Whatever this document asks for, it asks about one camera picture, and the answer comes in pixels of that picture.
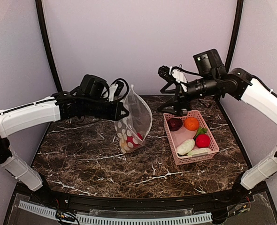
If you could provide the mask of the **black front mounting rail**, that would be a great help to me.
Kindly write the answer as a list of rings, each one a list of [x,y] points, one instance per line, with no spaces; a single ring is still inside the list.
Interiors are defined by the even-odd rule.
[[[24,184],[18,183],[12,194],[11,203],[19,197],[28,202],[59,209],[66,212],[88,213],[92,210],[109,211],[168,211],[194,209],[194,211],[212,212],[214,217],[223,218],[232,210],[239,210],[241,204],[249,206],[254,200],[253,193],[236,193],[231,190],[211,194],[168,197],[168,198],[109,198],[75,195],[49,190],[45,197],[50,203],[44,203],[41,196],[33,194]]]

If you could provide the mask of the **yellow toy pear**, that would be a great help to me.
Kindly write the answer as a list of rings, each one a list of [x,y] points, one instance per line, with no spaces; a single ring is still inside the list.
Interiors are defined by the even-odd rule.
[[[129,150],[128,145],[124,141],[124,139],[120,140],[119,144],[120,144],[120,148],[121,148],[122,153],[126,153]]]

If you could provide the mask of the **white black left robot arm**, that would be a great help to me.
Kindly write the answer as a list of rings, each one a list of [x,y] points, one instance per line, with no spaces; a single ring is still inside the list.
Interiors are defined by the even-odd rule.
[[[0,166],[36,192],[44,204],[54,201],[54,193],[43,182],[38,172],[21,159],[10,146],[8,137],[19,131],[73,117],[93,116],[95,118],[119,121],[129,116],[121,100],[95,100],[87,97],[59,92],[37,102],[0,110]]]

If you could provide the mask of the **pink perforated plastic basket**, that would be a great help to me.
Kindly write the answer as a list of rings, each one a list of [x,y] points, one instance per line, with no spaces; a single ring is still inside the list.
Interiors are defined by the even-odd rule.
[[[171,119],[179,119],[183,122],[182,126],[177,131],[172,131],[169,128]],[[209,160],[219,152],[219,147],[199,111],[189,111],[187,115],[183,117],[164,113],[163,120],[165,132],[176,165]],[[189,120],[196,121],[196,130],[192,131],[185,127],[185,122]]]

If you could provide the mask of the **pale green toy cabbage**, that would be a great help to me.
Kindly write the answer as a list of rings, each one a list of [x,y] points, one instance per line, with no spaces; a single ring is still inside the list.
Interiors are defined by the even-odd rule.
[[[210,148],[198,148],[191,150],[190,152],[187,153],[188,156],[199,156],[199,155],[204,155],[204,154],[209,154],[211,153]]]

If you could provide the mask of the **red toy tomato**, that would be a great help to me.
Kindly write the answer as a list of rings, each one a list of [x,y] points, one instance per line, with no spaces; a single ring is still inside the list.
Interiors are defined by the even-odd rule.
[[[195,144],[198,148],[208,148],[210,145],[210,138],[206,134],[199,135],[195,139]]]

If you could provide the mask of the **white toy radish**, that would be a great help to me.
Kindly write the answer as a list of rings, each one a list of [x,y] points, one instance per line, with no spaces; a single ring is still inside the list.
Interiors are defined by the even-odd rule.
[[[186,155],[190,151],[193,150],[195,146],[195,140],[194,139],[187,139],[186,141],[182,142],[177,148],[177,154],[179,155]]]

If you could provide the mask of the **green toy leaf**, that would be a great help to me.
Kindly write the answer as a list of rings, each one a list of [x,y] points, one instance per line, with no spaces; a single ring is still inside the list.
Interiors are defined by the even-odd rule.
[[[199,127],[199,128],[197,129],[197,132],[196,132],[195,136],[194,136],[194,139],[196,139],[199,135],[206,134],[207,131],[208,131],[207,128]]]

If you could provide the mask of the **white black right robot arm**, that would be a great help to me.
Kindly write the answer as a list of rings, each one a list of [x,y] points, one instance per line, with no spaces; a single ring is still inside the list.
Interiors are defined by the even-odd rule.
[[[224,96],[229,94],[237,100],[252,106],[277,125],[277,95],[269,90],[256,76],[241,68],[229,73],[220,66],[200,73],[200,79],[188,82],[186,71],[179,67],[162,66],[158,75],[167,84],[161,93],[174,94],[174,97],[158,108],[158,111],[177,116],[183,109],[190,109],[190,101],[204,96]],[[233,189],[228,192],[231,203],[239,203],[246,191],[277,173],[277,146],[272,152],[238,177]]]

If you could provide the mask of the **orange toy fruit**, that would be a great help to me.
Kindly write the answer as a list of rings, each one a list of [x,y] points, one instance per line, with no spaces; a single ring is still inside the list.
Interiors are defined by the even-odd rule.
[[[190,117],[184,120],[184,127],[190,131],[195,131],[199,128],[199,122],[196,118]]]

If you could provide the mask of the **black left frame post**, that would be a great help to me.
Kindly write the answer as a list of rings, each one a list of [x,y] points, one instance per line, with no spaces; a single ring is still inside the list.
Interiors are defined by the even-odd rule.
[[[62,85],[55,65],[55,61],[54,61],[54,57],[53,57],[53,53],[50,45],[50,40],[48,37],[48,31],[46,27],[46,20],[45,20],[44,9],[43,9],[43,1],[35,0],[35,5],[36,5],[38,23],[40,27],[40,33],[41,33],[47,61],[49,64],[49,68],[51,71],[52,79],[55,84],[57,92],[61,92],[63,91],[63,89],[62,89]]]

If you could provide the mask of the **black right frame post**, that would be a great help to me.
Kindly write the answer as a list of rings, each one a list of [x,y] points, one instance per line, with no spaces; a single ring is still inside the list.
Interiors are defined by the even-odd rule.
[[[236,47],[236,43],[239,35],[241,17],[243,13],[243,5],[244,5],[244,0],[237,0],[231,39],[230,39],[230,44],[229,44],[227,57],[225,61],[225,69],[227,72],[229,72],[230,70],[232,59],[235,52],[235,47]]]

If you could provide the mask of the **dark purple toy onion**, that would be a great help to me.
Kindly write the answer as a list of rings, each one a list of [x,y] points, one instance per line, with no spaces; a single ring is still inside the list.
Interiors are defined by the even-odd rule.
[[[179,118],[171,118],[167,121],[169,130],[174,132],[174,131],[178,131],[182,125],[183,125],[183,121]]]

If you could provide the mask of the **black frame post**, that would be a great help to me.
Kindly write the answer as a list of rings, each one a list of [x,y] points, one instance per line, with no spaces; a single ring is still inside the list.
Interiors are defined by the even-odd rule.
[[[49,64],[49,68],[51,71],[52,79],[55,84],[57,92],[61,92],[63,91],[63,89],[62,89],[62,85],[55,65],[55,61],[54,61],[54,57],[53,57],[53,53],[50,45],[50,40],[48,37],[48,31],[46,27],[46,20],[45,20],[44,9],[43,9],[43,1],[35,0],[35,5],[36,5],[38,23],[40,27],[40,33],[41,33],[47,61]]]
[[[237,0],[231,39],[230,39],[230,44],[229,44],[227,57],[225,61],[225,69],[227,72],[229,72],[230,70],[232,59],[235,52],[235,47],[236,47],[236,43],[239,35],[241,17],[243,13],[243,5],[244,5],[244,0]]]

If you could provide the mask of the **clear zip top bag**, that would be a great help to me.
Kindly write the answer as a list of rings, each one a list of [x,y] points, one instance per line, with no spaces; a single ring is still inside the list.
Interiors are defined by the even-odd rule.
[[[132,84],[129,93],[123,100],[123,105],[127,105],[130,111],[130,115],[114,122],[115,131],[118,141],[124,139],[126,142],[127,136],[138,137],[137,133],[140,133],[143,138],[139,140],[141,148],[145,145],[145,139],[151,130],[153,117],[152,112],[146,101],[134,91],[134,85]],[[131,149],[126,153],[131,153],[136,149]]]

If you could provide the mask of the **red toy pomegranate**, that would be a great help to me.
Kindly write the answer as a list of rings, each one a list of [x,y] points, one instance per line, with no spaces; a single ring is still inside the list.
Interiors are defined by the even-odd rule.
[[[139,143],[139,140],[142,140],[143,136],[140,133],[137,133],[138,137],[133,137],[133,136],[127,136],[127,146],[131,149],[135,149],[141,146]]]

